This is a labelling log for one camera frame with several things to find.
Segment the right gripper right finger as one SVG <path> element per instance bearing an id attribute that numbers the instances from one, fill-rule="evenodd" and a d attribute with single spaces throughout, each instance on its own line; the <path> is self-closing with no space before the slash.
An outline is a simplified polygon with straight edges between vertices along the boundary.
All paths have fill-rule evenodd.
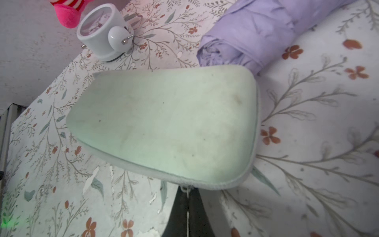
<path id="1" fill-rule="evenodd" d="M 198 189 L 189 193 L 189 237 L 215 237 Z"/>

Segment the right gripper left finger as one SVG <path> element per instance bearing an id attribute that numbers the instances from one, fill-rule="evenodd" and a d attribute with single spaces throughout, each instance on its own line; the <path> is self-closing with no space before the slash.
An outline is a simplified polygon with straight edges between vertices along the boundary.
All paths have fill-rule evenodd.
<path id="1" fill-rule="evenodd" d="M 162 237 L 186 237 L 188 229 L 188 198 L 187 194 L 177 189 L 172 210 Z"/>

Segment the purple umbrella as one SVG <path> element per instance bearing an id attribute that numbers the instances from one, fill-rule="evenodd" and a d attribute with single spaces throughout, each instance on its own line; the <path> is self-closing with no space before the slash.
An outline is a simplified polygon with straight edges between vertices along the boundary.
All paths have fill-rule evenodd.
<path id="1" fill-rule="evenodd" d="M 197 52 L 201 67 L 236 64 L 254 75 L 279 58 L 302 33 L 334 10 L 334 0 L 237 1 L 204 34 Z"/>

